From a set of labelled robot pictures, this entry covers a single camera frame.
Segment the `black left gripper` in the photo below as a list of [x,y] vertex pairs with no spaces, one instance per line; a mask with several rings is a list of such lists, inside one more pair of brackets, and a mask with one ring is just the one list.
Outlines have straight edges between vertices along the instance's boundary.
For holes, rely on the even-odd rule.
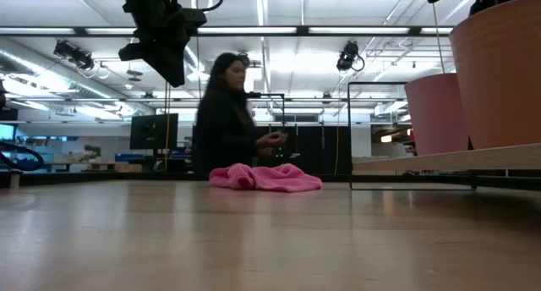
[[180,8],[175,3],[125,3],[123,11],[132,16],[139,41],[118,51],[122,61],[144,60],[172,87],[185,83],[183,59],[189,39],[177,36],[170,25]]

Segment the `orange ribbed cup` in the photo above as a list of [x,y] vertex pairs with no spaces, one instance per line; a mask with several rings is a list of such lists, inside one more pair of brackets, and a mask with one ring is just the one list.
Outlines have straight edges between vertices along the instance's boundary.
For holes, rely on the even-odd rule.
[[473,147],[541,143],[541,0],[488,8],[449,40]]

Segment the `pale pink ribbed cup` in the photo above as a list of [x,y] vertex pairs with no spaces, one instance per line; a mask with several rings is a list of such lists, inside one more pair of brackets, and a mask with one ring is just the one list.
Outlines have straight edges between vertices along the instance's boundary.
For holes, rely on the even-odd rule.
[[462,99],[454,73],[435,74],[404,86],[417,154],[465,151],[468,148]]

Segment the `person with long hair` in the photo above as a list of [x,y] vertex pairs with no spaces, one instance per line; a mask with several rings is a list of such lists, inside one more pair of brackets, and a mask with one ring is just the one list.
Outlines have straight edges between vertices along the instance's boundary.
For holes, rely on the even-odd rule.
[[217,57],[201,98],[193,132],[194,172],[208,177],[216,168],[254,165],[257,156],[282,146],[287,135],[257,135],[244,89],[246,66],[240,56],[224,52]]

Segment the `small green potted plant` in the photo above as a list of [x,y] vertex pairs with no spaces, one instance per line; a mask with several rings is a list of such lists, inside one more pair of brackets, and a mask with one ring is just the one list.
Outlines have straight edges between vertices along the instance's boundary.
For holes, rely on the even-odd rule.
[[94,145],[84,146],[85,154],[79,159],[80,162],[90,162],[101,157],[101,148]]

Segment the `pink crumpled cloth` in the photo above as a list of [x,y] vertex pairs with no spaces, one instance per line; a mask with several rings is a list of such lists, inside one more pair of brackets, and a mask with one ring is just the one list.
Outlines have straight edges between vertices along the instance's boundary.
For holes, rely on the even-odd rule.
[[236,163],[230,167],[216,168],[210,172],[214,187],[239,190],[264,190],[297,193],[323,188],[320,178],[306,174],[291,163],[277,167],[250,167]]

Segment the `black partition wall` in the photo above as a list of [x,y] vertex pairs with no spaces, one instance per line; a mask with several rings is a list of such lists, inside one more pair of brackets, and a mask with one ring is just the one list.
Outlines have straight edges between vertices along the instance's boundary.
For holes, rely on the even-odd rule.
[[331,124],[278,124],[257,126],[258,137],[271,131],[288,134],[287,143],[271,156],[257,156],[253,166],[275,167],[291,163],[304,172],[317,176],[347,176],[351,164],[351,147],[347,126]]

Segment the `black metal shelf frame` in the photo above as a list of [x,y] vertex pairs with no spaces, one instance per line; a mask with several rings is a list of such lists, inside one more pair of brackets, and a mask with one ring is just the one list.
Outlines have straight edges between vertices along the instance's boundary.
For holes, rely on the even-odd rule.
[[[346,88],[346,92],[347,92],[347,98],[346,98],[346,108],[347,108],[347,138],[349,139],[349,143],[350,143],[350,147],[351,147],[351,150],[350,152],[352,153],[353,151],[353,147],[352,147],[352,117],[351,117],[351,102],[352,102],[352,97],[351,97],[351,86],[352,85],[402,85],[404,86],[407,82],[401,82],[401,81],[384,81],[382,83],[379,83],[379,82],[368,82],[368,81],[350,81],[347,83],[347,88]],[[434,184],[457,184],[457,183],[452,183],[451,181],[449,182],[444,182],[444,181],[438,181],[437,178],[434,179],[430,176],[396,176],[396,175],[390,175],[390,176],[387,176],[387,175],[369,175],[367,178],[363,178],[363,179],[358,179],[357,177],[355,177],[353,175],[353,155],[350,156],[351,157],[351,164],[349,165],[349,176],[348,176],[348,185],[349,185],[349,189],[351,191],[353,190],[391,190],[391,191],[403,191],[403,190],[408,190],[408,189],[361,189],[361,188],[354,188],[353,187],[353,183],[369,183],[369,182],[374,182],[374,183],[396,183],[396,184],[409,184],[409,183],[415,183],[415,184],[422,184],[422,183],[434,183]],[[473,181],[475,181],[475,178],[476,178],[476,175],[475,173],[469,173],[468,177],[471,179],[469,181],[471,181],[469,184],[462,184],[462,185],[467,185],[469,186],[470,189],[457,189],[457,190],[461,190],[461,191],[476,191],[478,186],[475,184],[475,183],[472,183]]]

